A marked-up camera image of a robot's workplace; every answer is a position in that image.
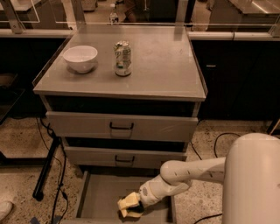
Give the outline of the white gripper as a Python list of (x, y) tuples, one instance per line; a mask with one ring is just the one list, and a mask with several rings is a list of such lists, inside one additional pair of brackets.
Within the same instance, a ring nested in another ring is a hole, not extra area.
[(140, 201), (144, 207), (149, 207), (157, 204), (162, 200), (162, 197), (157, 195), (155, 190), (155, 184), (153, 181), (147, 181), (142, 184), (139, 188), (138, 192), (132, 192), (128, 196), (123, 199), (119, 199), (117, 205), (119, 207), (123, 218), (132, 217), (139, 218), (143, 215), (144, 210), (138, 208), (130, 208), (137, 207), (140, 205)]

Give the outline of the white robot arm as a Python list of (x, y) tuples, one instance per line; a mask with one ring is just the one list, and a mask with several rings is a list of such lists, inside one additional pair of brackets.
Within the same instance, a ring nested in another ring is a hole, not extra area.
[(280, 224), (280, 139), (261, 133), (237, 138), (225, 157), (170, 160), (160, 173), (117, 202), (124, 217), (189, 189), (193, 180), (220, 183), (222, 224)]

